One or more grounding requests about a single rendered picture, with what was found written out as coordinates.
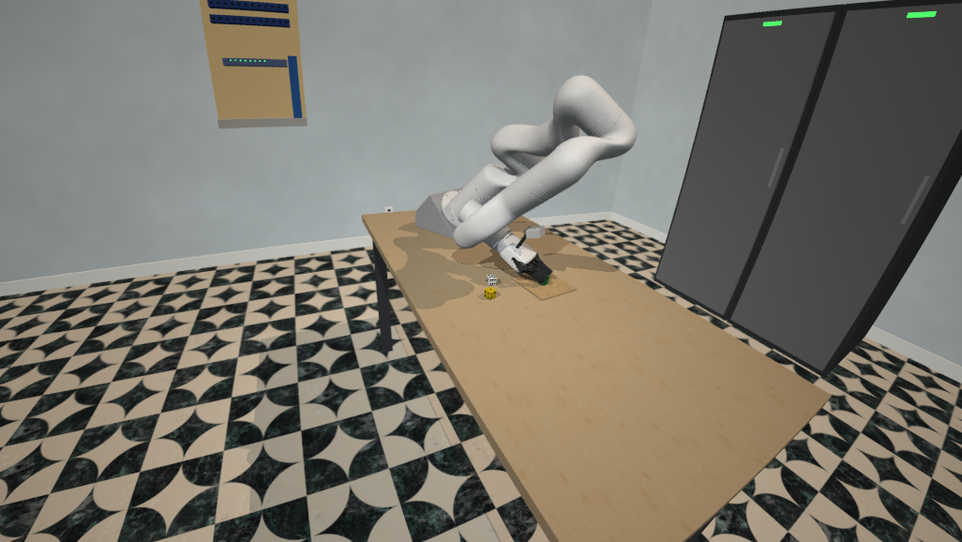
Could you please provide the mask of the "tan mat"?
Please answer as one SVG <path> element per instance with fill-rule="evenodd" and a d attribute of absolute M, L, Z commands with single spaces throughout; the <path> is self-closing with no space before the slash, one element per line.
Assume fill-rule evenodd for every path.
<path fill-rule="evenodd" d="M 537 283 L 537 279 L 529 275 L 514 278 L 513 280 L 542 301 L 576 290 L 575 287 L 553 274 L 549 276 L 549 283 L 545 286 Z"/>

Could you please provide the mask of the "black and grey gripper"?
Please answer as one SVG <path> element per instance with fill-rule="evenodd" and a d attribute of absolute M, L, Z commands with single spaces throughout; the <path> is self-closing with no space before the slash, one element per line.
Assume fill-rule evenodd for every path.
<path fill-rule="evenodd" d="M 499 256 L 501 256 L 514 270 L 517 270 L 518 273 L 526 273 L 529 276 L 537 279 L 539 283 L 543 284 L 548 276 L 552 273 L 552 270 L 540 260 L 537 251 L 535 251 L 525 242 L 523 242 L 522 245 L 517 248 L 517 244 L 520 240 L 521 239 L 513 235 L 512 232 L 509 233 L 496 248 Z"/>

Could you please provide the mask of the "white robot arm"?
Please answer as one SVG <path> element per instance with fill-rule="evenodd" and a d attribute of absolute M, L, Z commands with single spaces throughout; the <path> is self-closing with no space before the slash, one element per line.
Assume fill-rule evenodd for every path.
<path fill-rule="evenodd" d="M 588 136 L 579 137 L 580 128 Z M 455 243 L 485 242 L 495 250 L 511 232 L 508 224 L 576 184 L 596 161 L 625 154 L 636 139 L 632 120 L 595 80 L 570 78 L 549 121 L 494 134 L 491 151 L 507 167 L 488 164 L 462 190 L 444 194 L 443 213 L 458 226 Z"/>

